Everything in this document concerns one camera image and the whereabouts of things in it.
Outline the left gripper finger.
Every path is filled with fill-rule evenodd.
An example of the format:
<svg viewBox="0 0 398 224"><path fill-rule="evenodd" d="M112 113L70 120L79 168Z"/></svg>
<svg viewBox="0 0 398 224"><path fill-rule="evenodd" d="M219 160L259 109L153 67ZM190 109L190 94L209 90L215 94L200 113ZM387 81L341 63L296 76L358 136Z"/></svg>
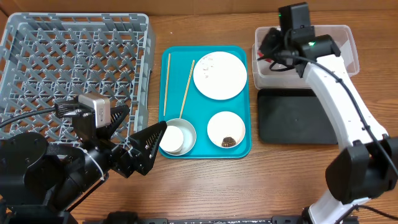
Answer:
<svg viewBox="0 0 398 224"><path fill-rule="evenodd" d="M106 127L107 137L111 137L113 135L128 114L129 107L127 105L111 108L111 123Z"/></svg>
<svg viewBox="0 0 398 224"><path fill-rule="evenodd" d="M134 170L141 175L146 175L154 166L160 142L167 129L167 123L161 121L129 136L133 157Z"/></svg>

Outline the white paper cup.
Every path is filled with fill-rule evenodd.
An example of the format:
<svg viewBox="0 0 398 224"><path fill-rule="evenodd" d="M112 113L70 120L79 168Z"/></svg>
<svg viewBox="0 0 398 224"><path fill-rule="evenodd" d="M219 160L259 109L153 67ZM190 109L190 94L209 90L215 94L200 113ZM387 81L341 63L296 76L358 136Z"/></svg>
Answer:
<svg viewBox="0 0 398 224"><path fill-rule="evenodd" d="M182 149L183 133L176 126L167 126L160 142L160 147L165 152L175 153Z"/></svg>

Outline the wooden chopstick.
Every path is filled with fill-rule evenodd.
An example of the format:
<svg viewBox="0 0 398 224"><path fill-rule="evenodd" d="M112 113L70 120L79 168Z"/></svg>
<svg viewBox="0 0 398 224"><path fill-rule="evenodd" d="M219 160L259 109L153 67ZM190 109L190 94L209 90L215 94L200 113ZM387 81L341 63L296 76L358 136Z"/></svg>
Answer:
<svg viewBox="0 0 398 224"><path fill-rule="evenodd" d="M186 100L187 100L187 95L188 95L188 91L189 91L189 87L190 87L190 81L192 79L194 66L195 66L195 60L192 61L192 65L191 65L191 68L190 68L190 73L189 73L189 76L188 76L187 85L186 85L186 88L185 88L185 93L184 93L182 106L181 106L180 114L179 114L179 118L180 119L182 118L183 110L184 110L185 103L186 103Z"/></svg>
<svg viewBox="0 0 398 224"><path fill-rule="evenodd" d="M168 86L169 86L170 63L171 63L171 53L168 54L168 61L167 61L167 74L166 74L166 82L165 82L164 113L163 113L164 116L167 111L167 94L168 94Z"/></svg>

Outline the small white bowl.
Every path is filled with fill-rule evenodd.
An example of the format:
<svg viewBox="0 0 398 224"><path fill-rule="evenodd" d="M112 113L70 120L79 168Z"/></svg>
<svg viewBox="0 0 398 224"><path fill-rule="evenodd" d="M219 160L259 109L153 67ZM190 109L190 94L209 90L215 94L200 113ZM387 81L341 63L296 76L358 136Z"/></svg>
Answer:
<svg viewBox="0 0 398 224"><path fill-rule="evenodd" d="M230 111L221 111L214 116L208 122L207 134L210 141L224 149L230 149L238 146L245 137L246 127L240 116ZM236 145L233 147L222 147L221 143L223 138L232 137L236 140Z"/></svg>

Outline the brown food scrap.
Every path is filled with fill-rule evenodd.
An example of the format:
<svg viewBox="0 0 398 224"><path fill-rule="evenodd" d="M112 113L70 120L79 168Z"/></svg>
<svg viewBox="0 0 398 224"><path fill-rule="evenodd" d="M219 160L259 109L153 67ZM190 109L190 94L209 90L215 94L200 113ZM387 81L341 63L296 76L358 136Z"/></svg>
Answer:
<svg viewBox="0 0 398 224"><path fill-rule="evenodd" d="M221 146L228 148L236 145L236 140L230 136L223 138Z"/></svg>

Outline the red snack wrapper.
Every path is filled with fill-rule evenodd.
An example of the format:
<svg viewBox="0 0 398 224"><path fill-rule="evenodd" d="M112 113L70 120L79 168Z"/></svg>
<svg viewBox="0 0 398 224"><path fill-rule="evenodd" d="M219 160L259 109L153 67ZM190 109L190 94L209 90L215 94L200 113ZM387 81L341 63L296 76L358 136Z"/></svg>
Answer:
<svg viewBox="0 0 398 224"><path fill-rule="evenodd" d="M258 52L257 56L258 56L257 61L266 59L266 56L261 52Z"/></svg>

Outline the white tissue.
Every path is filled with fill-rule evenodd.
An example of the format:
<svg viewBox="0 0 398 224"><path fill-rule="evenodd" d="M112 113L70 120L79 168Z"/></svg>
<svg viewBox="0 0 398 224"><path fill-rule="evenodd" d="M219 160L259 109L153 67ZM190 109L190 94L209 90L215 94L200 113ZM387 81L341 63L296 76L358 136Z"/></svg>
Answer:
<svg viewBox="0 0 398 224"><path fill-rule="evenodd" d="M206 76L208 72L212 71L216 63L216 59L212 55L206 55L200 59L199 72Z"/></svg>

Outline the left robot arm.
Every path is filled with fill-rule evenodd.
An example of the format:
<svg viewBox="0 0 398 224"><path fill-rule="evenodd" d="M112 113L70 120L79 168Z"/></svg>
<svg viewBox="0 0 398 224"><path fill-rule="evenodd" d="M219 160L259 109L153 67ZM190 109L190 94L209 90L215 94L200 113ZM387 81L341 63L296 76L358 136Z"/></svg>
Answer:
<svg viewBox="0 0 398 224"><path fill-rule="evenodd" d="M128 178L154 166L165 121L129 136L130 149L110 138L129 113L126 105L108 110L110 124L95 125L99 111L78 103L49 109L70 117L82 145L50 144L34 132L1 141L1 223L76 223L72 210L104 184L109 171Z"/></svg>

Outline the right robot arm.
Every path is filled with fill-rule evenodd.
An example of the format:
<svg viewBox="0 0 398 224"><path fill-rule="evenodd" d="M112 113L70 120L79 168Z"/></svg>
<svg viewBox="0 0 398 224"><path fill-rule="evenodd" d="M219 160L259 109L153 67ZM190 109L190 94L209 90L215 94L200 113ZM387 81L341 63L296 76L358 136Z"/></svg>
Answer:
<svg viewBox="0 0 398 224"><path fill-rule="evenodd" d="M277 144L337 144L327 189L300 215L272 223L356 223L353 210L393 190L397 139L370 113L350 77L358 54L348 26L260 27L252 48L259 134Z"/></svg>

